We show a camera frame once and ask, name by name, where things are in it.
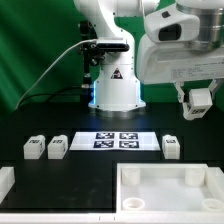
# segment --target white cube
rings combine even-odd
[[[43,135],[32,136],[23,149],[24,159],[39,159],[45,150],[45,137]]]
[[[180,144],[176,136],[163,136],[162,149],[165,159],[180,159]]]
[[[67,136],[55,136],[48,145],[48,159],[63,159],[67,150]]]

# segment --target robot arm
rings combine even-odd
[[[92,112],[106,117],[129,117],[145,107],[140,82],[134,71],[135,41],[115,24],[115,17],[136,17],[156,9],[159,0],[74,0],[77,9],[90,21],[98,40],[96,48],[105,51],[100,75],[94,83]]]
[[[144,84],[174,83],[187,120],[202,118],[223,84],[223,9],[223,0],[176,0],[145,19],[138,78]],[[184,101],[184,82],[208,79],[209,88],[191,90]]]

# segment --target black table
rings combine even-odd
[[[165,160],[162,151],[69,151],[63,160],[24,160],[23,145],[31,136],[67,135],[77,131],[127,131],[177,136],[180,160]],[[203,119],[186,121],[175,103],[147,105],[131,119],[89,114],[79,103],[27,104],[0,124],[0,167],[15,167],[16,183],[0,205],[3,212],[116,212],[117,163],[206,163],[224,168],[224,112],[213,107]]]

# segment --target black cable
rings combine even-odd
[[[63,93],[63,94],[55,94],[55,93],[40,93],[40,94],[34,94],[34,95],[30,95],[26,98],[24,98],[18,105],[18,108],[23,104],[23,102],[27,101],[28,99],[34,98],[34,97],[39,97],[39,96],[80,96],[82,94],[74,94],[74,93]]]
[[[55,96],[57,96],[58,94],[60,93],[64,93],[66,91],[69,91],[69,90],[72,90],[72,89],[82,89],[81,86],[69,86],[69,87],[66,87],[66,88],[63,88],[61,90],[58,90],[57,92],[53,93],[46,101],[45,103],[48,103],[50,102]]]

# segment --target black hole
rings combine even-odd
[[[163,18],[168,18],[168,17],[170,17],[169,12],[168,12],[168,11],[163,12],[163,13],[162,13],[162,17],[163,17]]]
[[[179,40],[181,36],[182,28],[179,24],[173,24],[160,30],[160,41],[174,41]]]

